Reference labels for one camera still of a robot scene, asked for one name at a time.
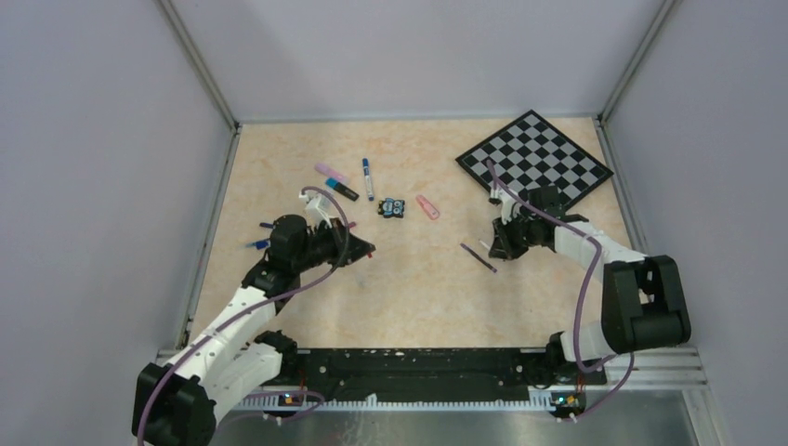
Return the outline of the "purple pen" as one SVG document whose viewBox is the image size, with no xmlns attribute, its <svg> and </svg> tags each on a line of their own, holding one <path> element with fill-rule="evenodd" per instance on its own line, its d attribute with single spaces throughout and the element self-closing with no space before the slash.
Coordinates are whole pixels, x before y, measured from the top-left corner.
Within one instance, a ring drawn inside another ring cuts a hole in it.
<svg viewBox="0 0 788 446">
<path fill-rule="evenodd" d="M 487 260 L 485 260 L 485 259 L 484 259 L 484 258 L 483 258 L 483 257 L 482 257 L 480 254 L 478 254 L 476 251 L 474 251 L 472 248 L 470 248 L 470 247 L 469 247 L 467 244 L 465 244 L 465 243 L 460 243 L 460 247 L 461 247 L 461 248 L 462 248 L 464 251 L 466 251 L 467 253 L 469 253 L 469 254 L 470 254 L 470 255 L 471 255 L 471 256 L 472 256 L 472 257 L 473 257 L 475 260 L 477 260 L 478 262 L 480 262 L 480 264 L 481 264 L 482 266 L 484 266 L 486 269 L 488 269 L 488 270 L 489 270 L 489 271 L 491 271 L 492 273 L 497 273 L 497 272 L 498 272 L 498 269 L 497 269 L 495 266 L 493 266 L 493 265 L 492 265 L 490 262 L 488 262 Z"/>
</svg>

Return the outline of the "pink highlighter pen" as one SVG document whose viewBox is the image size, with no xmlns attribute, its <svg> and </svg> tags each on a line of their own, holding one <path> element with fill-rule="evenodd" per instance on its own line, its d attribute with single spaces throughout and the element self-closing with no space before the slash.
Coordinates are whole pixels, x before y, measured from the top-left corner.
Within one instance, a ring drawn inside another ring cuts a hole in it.
<svg viewBox="0 0 788 446">
<path fill-rule="evenodd" d="M 418 194 L 415 199 L 430 220 L 437 220 L 440 217 L 440 211 L 427 197 Z"/>
</svg>

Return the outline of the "blue cap whiteboard marker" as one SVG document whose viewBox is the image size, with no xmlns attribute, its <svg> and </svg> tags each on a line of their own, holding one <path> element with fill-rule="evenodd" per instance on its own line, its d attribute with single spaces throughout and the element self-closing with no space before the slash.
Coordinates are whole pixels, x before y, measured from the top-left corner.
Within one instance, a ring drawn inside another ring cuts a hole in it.
<svg viewBox="0 0 788 446">
<path fill-rule="evenodd" d="M 363 158 L 361 162 L 367 197 L 372 202 L 374 200 L 374 183 L 371 176 L 370 163 L 367 158 Z"/>
</svg>

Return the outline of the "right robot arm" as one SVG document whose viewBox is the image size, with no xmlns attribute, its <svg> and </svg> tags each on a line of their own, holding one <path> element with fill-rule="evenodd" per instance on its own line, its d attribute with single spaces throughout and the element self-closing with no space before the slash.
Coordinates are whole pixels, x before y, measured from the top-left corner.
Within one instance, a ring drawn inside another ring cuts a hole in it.
<svg viewBox="0 0 788 446">
<path fill-rule="evenodd" d="M 585 270 L 572 327 L 552 334 L 545 348 L 552 380 L 569 383 L 619 355 L 690 340 L 690 315 L 671 256 L 627 248 L 585 216 L 565 213 L 554 186 L 531 190 L 523 200 L 494 185 L 490 201 L 501 212 L 492 223 L 491 258 L 515 260 L 545 247 Z"/>
</svg>

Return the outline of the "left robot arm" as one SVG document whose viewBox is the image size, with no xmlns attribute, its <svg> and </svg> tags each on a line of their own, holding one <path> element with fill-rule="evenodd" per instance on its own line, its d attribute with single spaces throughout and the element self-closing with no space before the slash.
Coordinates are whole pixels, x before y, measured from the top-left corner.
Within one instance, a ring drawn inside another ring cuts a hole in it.
<svg viewBox="0 0 788 446">
<path fill-rule="evenodd" d="M 303 272 L 343 268 L 375 249 L 338 217 L 315 227 L 302 216 L 276 219 L 265 254 L 214 321 L 164 364 L 151 362 L 139 373 L 131 426 L 138 444 L 207 445 L 255 387 L 292 381 L 296 356 L 254 334 L 306 290 Z"/>
</svg>

